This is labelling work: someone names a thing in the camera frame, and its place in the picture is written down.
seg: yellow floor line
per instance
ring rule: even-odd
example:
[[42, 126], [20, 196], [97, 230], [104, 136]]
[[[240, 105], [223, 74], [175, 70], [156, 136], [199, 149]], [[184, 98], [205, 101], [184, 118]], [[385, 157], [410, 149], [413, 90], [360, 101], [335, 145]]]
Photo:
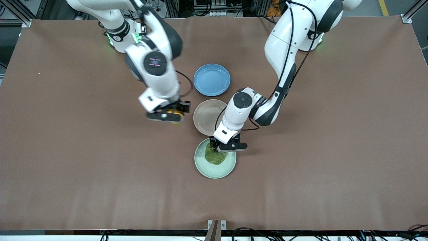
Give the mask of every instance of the yellow floor line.
[[388, 9], [386, 9], [385, 1], [379, 0], [380, 9], [382, 9], [382, 14], [384, 16], [389, 16]]

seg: table surface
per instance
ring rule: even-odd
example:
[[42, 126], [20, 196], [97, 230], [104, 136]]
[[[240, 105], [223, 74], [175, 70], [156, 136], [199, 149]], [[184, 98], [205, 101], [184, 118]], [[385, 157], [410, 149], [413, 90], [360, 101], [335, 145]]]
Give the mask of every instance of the table surface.
[[[168, 21], [176, 69], [225, 66], [269, 96], [273, 25], [257, 18]], [[34, 20], [0, 87], [1, 229], [407, 229], [428, 223], [428, 69], [399, 17], [343, 18], [299, 73], [278, 119], [242, 133], [232, 173], [202, 176], [192, 115], [149, 121], [144, 91], [97, 21]], [[299, 52], [297, 62], [304, 56]], [[183, 92], [189, 87], [181, 77]]]

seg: white robot link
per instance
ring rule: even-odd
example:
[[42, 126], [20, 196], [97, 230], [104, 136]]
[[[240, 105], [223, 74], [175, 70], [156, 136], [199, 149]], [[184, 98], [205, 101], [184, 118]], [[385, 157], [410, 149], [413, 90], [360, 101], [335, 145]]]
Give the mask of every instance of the white robot link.
[[271, 125], [294, 81], [295, 56], [299, 49], [314, 49], [322, 34], [333, 29], [343, 10], [356, 8], [361, 0], [294, 0], [287, 1], [288, 9], [271, 31], [265, 44], [265, 55], [278, 76], [272, 95], [265, 98], [247, 87], [238, 90], [230, 99], [220, 125], [210, 138], [211, 147], [219, 152], [242, 151], [240, 131], [247, 118], [261, 126]]
[[[78, 11], [94, 15], [104, 26], [113, 46], [126, 53], [125, 63], [134, 77], [147, 88], [138, 100], [155, 121], [180, 123], [189, 113], [190, 102], [180, 100], [180, 84], [172, 60], [180, 56], [183, 46], [178, 33], [151, 7], [140, 0], [67, 0]], [[138, 14], [151, 32], [136, 39], [119, 9]]]

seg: plate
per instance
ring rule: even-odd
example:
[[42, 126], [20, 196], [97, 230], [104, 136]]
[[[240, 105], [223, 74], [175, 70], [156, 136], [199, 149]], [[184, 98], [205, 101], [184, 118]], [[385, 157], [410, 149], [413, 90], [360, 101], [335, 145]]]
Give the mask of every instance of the plate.
[[[217, 117], [226, 106], [226, 103], [218, 99], [209, 99], [200, 103], [193, 113], [193, 123], [196, 129], [206, 136], [213, 136]], [[223, 115], [224, 111], [218, 118], [216, 128], [220, 125]]]
[[230, 74], [221, 65], [210, 63], [200, 67], [193, 77], [195, 88], [203, 95], [218, 96], [230, 85]]
[[236, 152], [227, 152], [226, 159], [219, 165], [212, 164], [205, 159], [205, 148], [210, 139], [202, 141], [195, 151], [195, 165], [198, 171], [212, 179], [223, 178], [235, 168]]

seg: green leafy vegetable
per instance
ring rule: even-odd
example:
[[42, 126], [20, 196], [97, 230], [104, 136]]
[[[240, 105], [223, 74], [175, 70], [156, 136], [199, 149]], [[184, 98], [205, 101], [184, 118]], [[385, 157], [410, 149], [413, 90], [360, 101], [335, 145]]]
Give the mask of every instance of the green leafy vegetable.
[[212, 164], [219, 165], [226, 159], [227, 152], [214, 151], [208, 143], [205, 148], [205, 159]]

